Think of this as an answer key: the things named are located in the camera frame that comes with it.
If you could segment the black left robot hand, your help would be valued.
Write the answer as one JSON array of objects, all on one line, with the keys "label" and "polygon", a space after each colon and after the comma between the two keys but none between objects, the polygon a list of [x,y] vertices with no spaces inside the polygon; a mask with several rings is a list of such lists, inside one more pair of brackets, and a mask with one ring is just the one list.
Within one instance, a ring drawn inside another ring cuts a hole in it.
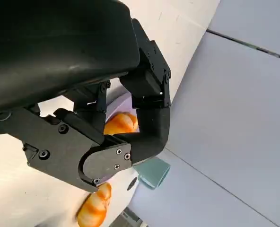
[{"label": "black left robot hand", "polygon": [[[138,132],[104,135],[106,91],[131,93]],[[171,70],[118,0],[0,0],[0,134],[30,167],[87,192],[159,154]]]}]

